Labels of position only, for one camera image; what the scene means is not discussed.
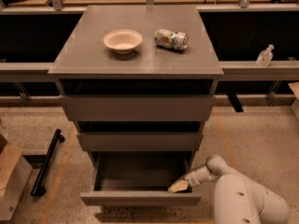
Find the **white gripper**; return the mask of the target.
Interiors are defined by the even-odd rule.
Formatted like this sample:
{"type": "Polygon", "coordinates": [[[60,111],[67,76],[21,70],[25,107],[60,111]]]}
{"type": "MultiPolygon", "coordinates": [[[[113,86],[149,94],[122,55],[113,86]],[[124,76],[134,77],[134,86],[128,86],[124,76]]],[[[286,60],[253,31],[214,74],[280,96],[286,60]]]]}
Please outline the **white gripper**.
{"type": "Polygon", "coordinates": [[[188,188],[188,186],[190,186],[190,187],[196,187],[196,186],[200,186],[201,185],[201,182],[198,179],[198,177],[196,176],[195,171],[188,172],[185,175],[184,179],[185,180],[176,181],[174,184],[172,184],[168,188],[168,191],[170,193],[176,193],[176,192],[180,192],[180,191],[186,190],[188,188]]]}

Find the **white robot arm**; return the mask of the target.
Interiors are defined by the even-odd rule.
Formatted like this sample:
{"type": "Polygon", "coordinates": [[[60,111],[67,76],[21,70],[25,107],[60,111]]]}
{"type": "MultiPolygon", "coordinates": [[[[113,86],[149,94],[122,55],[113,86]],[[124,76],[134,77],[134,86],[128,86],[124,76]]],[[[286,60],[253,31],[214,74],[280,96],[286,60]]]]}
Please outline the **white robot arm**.
{"type": "Polygon", "coordinates": [[[216,154],[176,180],[168,191],[176,193],[209,181],[216,181],[215,224],[288,224],[291,208],[282,197],[239,173],[216,154]]]}

